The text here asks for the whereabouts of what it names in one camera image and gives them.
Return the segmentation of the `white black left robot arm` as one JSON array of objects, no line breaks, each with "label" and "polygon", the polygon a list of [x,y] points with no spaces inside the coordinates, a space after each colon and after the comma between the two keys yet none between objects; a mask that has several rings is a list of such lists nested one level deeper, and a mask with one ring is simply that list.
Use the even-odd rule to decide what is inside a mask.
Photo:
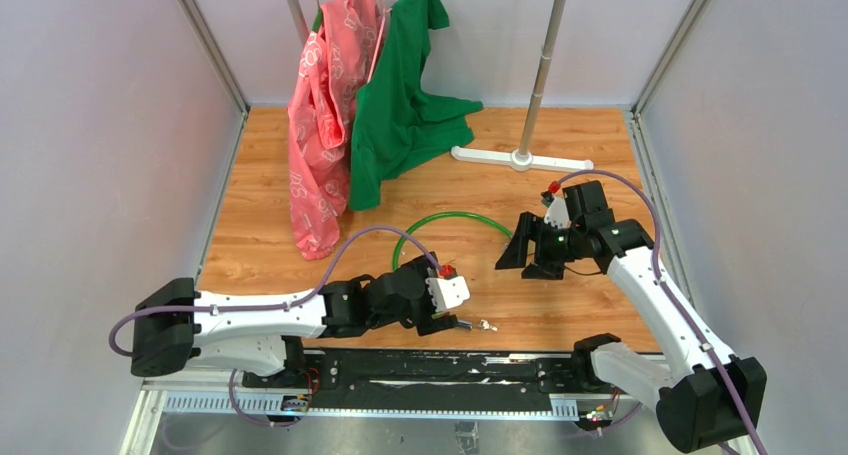
[{"label": "white black left robot arm", "polygon": [[437,273],[426,256],[378,277],[267,296],[199,291],[193,279],[177,278],[136,306],[130,372],[220,368],[293,388],[306,375],[303,340],[356,338],[392,324],[428,336],[458,327],[452,311],[470,298],[464,277],[451,267]]}]

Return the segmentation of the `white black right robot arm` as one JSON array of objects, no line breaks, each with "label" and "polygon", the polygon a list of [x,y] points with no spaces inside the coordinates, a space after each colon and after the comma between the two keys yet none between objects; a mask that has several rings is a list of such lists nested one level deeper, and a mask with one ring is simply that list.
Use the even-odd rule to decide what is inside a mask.
[{"label": "white black right robot arm", "polygon": [[682,453],[754,437],[767,383],[762,364],[741,358],[694,311],[666,271],[653,235],[616,218],[603,185],[590,181],[542,195],[547,211],[520,214],[496,262],[524,279],[561,280],[590,259],[628,297],[661,348],[654,362],[604,333],[576,342],[571,378],[584,392],[613,386],[655,414]]}]

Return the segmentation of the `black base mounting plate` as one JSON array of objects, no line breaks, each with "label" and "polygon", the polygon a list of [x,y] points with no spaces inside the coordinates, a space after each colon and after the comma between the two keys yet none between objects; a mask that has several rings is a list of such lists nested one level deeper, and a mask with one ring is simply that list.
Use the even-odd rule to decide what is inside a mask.
[{"label": "black base mounting plate", "polygon": [[568,352],[313,348],[276,375],[238,376],[244,388],[315,389],[326,409],[540,412],[554,395],[605,402],[614,389],[579,379]]}]

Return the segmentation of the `aluminium frame rail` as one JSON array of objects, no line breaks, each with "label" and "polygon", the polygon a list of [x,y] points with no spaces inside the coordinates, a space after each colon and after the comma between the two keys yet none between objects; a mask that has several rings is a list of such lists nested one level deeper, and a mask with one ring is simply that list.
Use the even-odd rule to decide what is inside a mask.
[{"label": "aluminium frame rail", "polygon": [[147,381],[127,454],[673,454],[653,411],[613,387],[540,412],[326,409],[315,389],[251,389],[220,370]]}]

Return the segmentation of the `white clothes rack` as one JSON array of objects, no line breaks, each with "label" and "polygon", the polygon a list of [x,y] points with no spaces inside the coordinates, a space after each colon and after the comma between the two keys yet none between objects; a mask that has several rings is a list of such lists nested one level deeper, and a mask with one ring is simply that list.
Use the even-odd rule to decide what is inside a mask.
[{"label": "white clothes rack", "polygon": [[[301,8],[300,1],[286,0],[286,2],[290,9],[293,22],[295,22],[297,34],[300,40],[305,43],[308,39],[309,30],[306,26],[306,18]],[[537,121],[541,113],[541,102],[550,73],[552,56],[562,23],[566,2],[567,0],[554,0],[552,4],[534,86],[531,92],[518,147],[511,152],[502,152],[455,146],[450,152],[451,156],[455,160],[487,165],[507,166],[515,171],[538,169],[574,173],[594,169],[594,163],[588,159],[575,160],[534,155],[530,150]],[[320,9],[320,1],[316,0],[316,4],[317,8]]]}]

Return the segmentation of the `pink patterned garment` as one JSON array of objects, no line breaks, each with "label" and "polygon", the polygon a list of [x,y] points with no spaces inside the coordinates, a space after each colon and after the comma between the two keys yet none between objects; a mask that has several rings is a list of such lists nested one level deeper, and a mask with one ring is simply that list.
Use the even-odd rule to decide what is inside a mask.
[{"label": "pink patterned garment", "polygon": [[303,258],[329,256],[351,196],[356,97],[376,51],[377,0],[329,0],[310,31],[287,107],[290,219]]}]

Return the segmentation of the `green cable lock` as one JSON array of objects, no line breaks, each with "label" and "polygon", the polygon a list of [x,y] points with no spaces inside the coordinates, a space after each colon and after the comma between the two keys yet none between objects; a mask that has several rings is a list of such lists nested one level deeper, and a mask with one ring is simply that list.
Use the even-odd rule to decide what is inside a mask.
[{"label": "green cable lock", "polygon": [[[486,217],[484,215],[480,215],[480,214],[477,214],[477,213],[469,212],[469,211],[456,211],[456,210],[454,210],[454,211],[444,211],[444,212],[439,212],[439,213],[427,215],[427,216],[423,217],[422,219],[418,220],[417,222],[413,223],[410,227],[408,227],[406,229],[406,232],[409,233],[409,234],[412,234],[416,230],[422,228],[426,224],[432,223],[436,220],[446,219],[446,218],[465,218],[465,219],[476,220],[476,221],[482,222],[482,223],[484,223],[484,224],[486,224],[490,227],[497,229],[498,231],[500,231],[502,234],[504,234],[508,238],[510,238],[513,235],[513,232],[511,230],[509,230],[504,225],[500,224],[499,222],[497,222],[497,221],[495,221],[495,220],[493,220],[489,217]],[[398,239],[398,241],[397,241],[397,243],[394,247],[393,253],[392,253],[392,261],[391,261],[392,269],[397,269],[401,266],[400,256],[401,256],[403,245],[406,243],[406,241],[407,241],[407,239],[404,238],[404,237],[400,237]],[[459,318],[456,319],[456,325],[453,326],[453,327],[448,327],[446,322],[444,322],[441,327],[438,327],[437,324],[435,323],[435,321],[437,319],[445,318],[445,317],[447,317],[446,312],[435,313],[435,317],[432,319],[433,325],[430,326],[429,328],[426,328],[426,329],[423,329],[421,327],[417,327],[416,328],[417,334],[419,336],[423,337],[423,336],[427,336],[427,335],[433,335],[435,333],[439,333],[439,332],[445,331],[445,330],[458,329],[458,330],[462,330],[462,331],[473,331],[474,328],[475,328],[475,325],[471,321],[463,320],[463,319],[459,319]]]}]

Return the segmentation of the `green t-shirt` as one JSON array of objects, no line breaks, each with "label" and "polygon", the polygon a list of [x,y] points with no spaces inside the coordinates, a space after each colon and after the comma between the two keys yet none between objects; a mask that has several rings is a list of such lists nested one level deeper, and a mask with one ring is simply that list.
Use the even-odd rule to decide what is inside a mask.
[{"label": "green t-shirt", "polygon": [[377,208],[382,184],[474,140],[467,116],[480,101],[422,88],[432,50],[430,33],[450,26],[441,0],[397,0],[389,12],[379,58],[357,92],[351,140],[349,207]]}]

